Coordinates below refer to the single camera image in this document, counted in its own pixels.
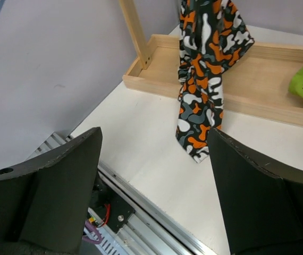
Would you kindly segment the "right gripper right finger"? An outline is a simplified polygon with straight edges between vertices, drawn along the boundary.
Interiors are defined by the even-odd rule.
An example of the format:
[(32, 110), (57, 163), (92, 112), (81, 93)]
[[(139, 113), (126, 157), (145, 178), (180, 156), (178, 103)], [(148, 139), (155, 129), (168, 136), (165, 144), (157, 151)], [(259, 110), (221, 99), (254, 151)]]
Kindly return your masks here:
[(303, 171), (212, 129), (208, 146), (231, 254), (303, 254)]

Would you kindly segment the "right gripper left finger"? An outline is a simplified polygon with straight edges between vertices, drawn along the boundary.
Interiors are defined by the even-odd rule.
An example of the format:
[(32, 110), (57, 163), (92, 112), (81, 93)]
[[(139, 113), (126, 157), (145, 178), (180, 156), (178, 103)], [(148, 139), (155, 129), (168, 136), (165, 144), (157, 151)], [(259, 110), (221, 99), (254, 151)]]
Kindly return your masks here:
[(0, 247), (27, 242), (46, 251), (79, 252), (102, 139), (94, 127), (0, 170)]

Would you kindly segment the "patterned black orange shorts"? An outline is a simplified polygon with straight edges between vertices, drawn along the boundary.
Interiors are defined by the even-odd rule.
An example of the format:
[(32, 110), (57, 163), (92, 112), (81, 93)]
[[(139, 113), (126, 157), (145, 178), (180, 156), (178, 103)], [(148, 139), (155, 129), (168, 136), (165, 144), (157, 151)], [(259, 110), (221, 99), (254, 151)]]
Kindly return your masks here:
[(222, 125), (222, 75), (255, 40), (232, 1), (181, 1), (179, 18), (181, 89), (175, 137), (201, 163), (209, 156), (209, 131)]

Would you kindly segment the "wooden clothes rack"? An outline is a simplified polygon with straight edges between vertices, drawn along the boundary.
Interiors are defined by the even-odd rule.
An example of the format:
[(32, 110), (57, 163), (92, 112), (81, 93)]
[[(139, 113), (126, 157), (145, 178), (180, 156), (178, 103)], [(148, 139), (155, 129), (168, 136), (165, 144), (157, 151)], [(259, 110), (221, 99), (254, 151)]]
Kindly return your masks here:
[[(145, 38), (133, 1), (120, 1), (138, 54), (123, 76), (126, 87), (176, 98), (180, 91), (176, 36)], [(303, 99), (288, 92), (293, 75), (303, 67), (303, 46), (256, 42), (223, 74), (224, 108), (303, 127)]]

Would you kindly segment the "aluminium mounting rail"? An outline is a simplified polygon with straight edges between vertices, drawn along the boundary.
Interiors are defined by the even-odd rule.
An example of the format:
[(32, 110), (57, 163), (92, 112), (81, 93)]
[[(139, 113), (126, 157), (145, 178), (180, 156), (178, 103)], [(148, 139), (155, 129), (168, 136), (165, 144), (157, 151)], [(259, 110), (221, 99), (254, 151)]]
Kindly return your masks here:
[(99, 163), (98, 172), (102, 181), (134, 209), (117, 233), (104, 227), (119, 250), (126, 254), (213, 254), (115, 171)]

